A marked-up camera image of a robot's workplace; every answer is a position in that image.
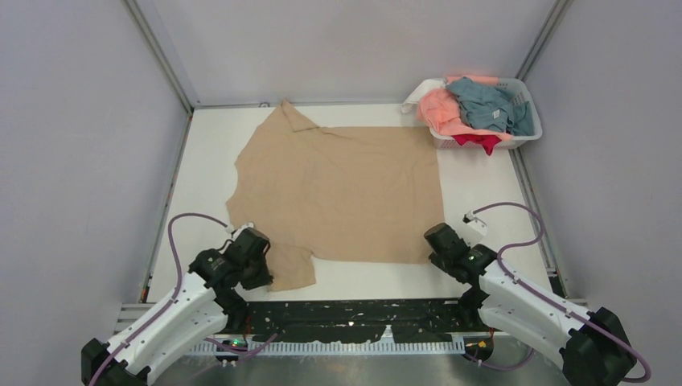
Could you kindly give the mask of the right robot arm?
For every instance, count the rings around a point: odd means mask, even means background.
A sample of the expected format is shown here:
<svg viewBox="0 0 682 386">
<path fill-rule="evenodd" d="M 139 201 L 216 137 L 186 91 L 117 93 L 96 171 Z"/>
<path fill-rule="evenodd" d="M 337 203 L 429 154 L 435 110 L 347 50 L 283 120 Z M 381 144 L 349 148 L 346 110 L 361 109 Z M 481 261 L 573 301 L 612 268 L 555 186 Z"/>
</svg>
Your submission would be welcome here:
<svg viewBox="0 0 682 386">
<path fill-rule="evenodd" d="M 425 232 L 430 262 L 469 289 L 459 298 L 459 321 L 508 333 L 551 360 L 571 385 L 617 385 L 636 365 L 616 314 L 591 311 L 528 282 L 501 265 L 496 251 L 469 246 L 448 224 Z"/>
</svg>

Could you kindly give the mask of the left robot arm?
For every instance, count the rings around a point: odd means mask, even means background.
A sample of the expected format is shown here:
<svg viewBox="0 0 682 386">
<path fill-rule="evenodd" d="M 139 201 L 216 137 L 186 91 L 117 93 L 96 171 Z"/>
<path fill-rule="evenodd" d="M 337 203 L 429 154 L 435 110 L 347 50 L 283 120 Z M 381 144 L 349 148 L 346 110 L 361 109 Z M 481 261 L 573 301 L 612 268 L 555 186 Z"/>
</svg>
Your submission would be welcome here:
<svg viewBox="0 0 682 386">
<path fill-rule="evenodd" d="M 105 342 L 81 350 L 85 385 L 152 385 L 205 338 L 244 329 L 249 308 L 237 287 L 270 285 L 267 236 L 243 226 L 222 249 L 200 252 L 180 283 L 137 321 Z"/>
</svg>

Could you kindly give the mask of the beige t shirt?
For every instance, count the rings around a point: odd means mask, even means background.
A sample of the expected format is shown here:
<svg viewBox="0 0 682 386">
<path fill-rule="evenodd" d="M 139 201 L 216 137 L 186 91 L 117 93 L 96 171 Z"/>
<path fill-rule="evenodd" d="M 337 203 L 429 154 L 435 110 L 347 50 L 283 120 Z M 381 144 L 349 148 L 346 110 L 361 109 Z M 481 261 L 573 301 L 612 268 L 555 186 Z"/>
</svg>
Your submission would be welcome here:
<svg viewBox="0 0 682 386">
<path fill-rule="evenodd" d="M 235 162 L 232 224 L 270 239 L 274 291 L 316 282 L 313 259 L 427 262 L 444 221 L 437 152 L 425 127 L 322 127 L 281 103 Z"/>
</svg>

